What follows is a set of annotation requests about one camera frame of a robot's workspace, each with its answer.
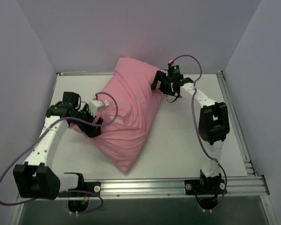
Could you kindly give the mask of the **pink pillowcase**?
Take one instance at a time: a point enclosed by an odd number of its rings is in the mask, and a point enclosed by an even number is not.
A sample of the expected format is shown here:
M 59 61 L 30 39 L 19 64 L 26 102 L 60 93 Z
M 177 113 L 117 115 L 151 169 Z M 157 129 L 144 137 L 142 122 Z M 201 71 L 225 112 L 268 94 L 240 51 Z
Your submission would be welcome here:
M 128 172 L 145 143 L 163 94 L 152 91 L 158 67 L 132 58 L 120 58 L 112 78 L 98 98 L 109 106 L 98 113 L 107 124 L 101 134 L 89 138 L 122 173 Z M 111 121 L 109 115 L 122 116 L 126 124 Z

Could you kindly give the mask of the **white pillow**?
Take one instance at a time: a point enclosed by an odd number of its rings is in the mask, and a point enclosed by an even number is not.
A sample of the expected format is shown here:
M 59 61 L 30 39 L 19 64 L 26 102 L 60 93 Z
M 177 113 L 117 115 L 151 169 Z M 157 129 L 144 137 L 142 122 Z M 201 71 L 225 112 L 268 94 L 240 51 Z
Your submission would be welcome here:
M 115 122 L 115 123 L 119 123 L 119 124 L 126 124 L 127 121 L 124 117 L 122 116 L 112 116 L 112 115 L 109 115 L 109 118 L 111 119 L 111 121 Z

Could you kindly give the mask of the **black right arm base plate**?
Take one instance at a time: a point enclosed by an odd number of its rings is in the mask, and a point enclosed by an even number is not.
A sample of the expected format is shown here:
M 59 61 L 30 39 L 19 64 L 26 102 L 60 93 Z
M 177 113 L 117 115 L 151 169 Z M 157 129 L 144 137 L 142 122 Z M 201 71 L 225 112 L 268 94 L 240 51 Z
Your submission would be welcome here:
M 224 180 L 206 181 L 203 183 L 199 179 L 184 180 L 186 195 L 216 195 L 227 193 L 224 189 Z

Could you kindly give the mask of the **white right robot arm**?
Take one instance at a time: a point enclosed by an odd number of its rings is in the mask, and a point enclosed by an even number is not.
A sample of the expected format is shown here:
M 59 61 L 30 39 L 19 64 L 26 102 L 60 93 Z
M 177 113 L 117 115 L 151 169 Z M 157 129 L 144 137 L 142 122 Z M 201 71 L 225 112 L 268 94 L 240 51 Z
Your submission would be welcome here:
M 156 89 L 176 99 L 185 98 L 191 103 L 196 135 L 207 157 L 200 171 L 199 189 L 203 193 L 210 193 L 215 189 L 215 182 L 220 183 L 222 179 L 221 152 L 230 132 L 227 105 L 208 97 L 195 87 L 191 78 L 184 78 L 179 72 L 172 75 L 158 70 L 151 84 L 151 90 Z

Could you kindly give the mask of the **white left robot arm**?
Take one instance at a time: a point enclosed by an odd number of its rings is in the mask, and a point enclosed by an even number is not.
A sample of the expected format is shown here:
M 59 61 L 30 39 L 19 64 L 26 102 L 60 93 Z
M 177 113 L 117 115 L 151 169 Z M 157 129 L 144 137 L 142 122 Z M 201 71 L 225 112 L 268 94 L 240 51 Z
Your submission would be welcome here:
M 13 176 L 23 198 L 49 199 L 81 196 L 85 180 L 79 172 L 55 173 L 53 159 L 63 134 L 70 125 L 76 125 L 89 137 L 101 134 L 103 119 L 97 117 L 99 111 L 109 105 L 95 96 L 81 106 L 81 97 L 74 92 L 64 92 L 61 101 L 51 105 L 46 112 L 40 139 L 33 144 L 31 153 L 21 165 L 15 165 Z

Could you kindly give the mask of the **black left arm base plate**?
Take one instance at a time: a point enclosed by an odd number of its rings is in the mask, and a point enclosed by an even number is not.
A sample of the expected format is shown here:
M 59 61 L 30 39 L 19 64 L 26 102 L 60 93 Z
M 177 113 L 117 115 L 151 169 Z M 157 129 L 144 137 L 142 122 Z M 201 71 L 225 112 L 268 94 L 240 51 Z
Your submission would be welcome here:
M 84 195 L 90 196 L 85 192 L 90 192 L 96 195 L 100 195 L 101 191 L 101 182 L 99 181 L 85 181 L 83 184 L 79 184 L 77 188 L 72 189 L 74 192 L 69 190 L 66 192 L 59 193 L 58 197 L 81 197 Z

